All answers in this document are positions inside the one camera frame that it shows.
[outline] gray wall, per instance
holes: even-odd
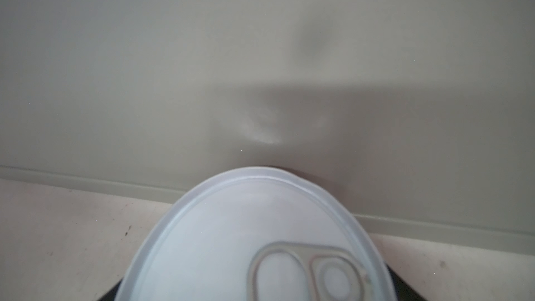
[[[0,175],[158,199],[272,165],[371,231],[535,249],[534,18],[535,0],[0,0]]]

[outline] beige floor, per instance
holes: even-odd
[[[95,300],[169,204],[0,179],[0,300]],[[429,301],[535,300],[535,257],[372,235]]]

